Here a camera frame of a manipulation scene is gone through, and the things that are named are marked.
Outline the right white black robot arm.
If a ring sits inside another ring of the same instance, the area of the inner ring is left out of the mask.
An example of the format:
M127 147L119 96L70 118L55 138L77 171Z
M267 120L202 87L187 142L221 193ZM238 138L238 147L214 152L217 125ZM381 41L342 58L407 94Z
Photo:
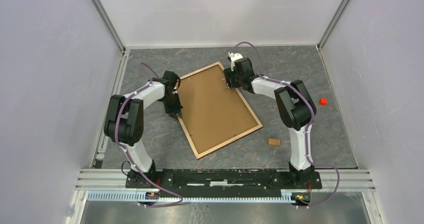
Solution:
M315 171L310 154L310 133L316 106L302 80L279 81L255 74L252 62L240 53L229 53L230 67L224 69L228 89L263 95L276 101L281 121L289 130L291 156L289 183L302 188Z

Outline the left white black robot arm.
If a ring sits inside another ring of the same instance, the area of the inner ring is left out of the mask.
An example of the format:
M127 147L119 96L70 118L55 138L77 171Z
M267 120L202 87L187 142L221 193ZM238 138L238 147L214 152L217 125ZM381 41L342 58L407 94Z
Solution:
M151 78L141 88L125 94L114 94L104 122L104 134L124 152L134 175L145 188L157 182L154 161L147 154L142 142L144 110L154 102L163 104L165 113L176 118L183 106L178 94L181 78L173 71L165 71L161 78Z

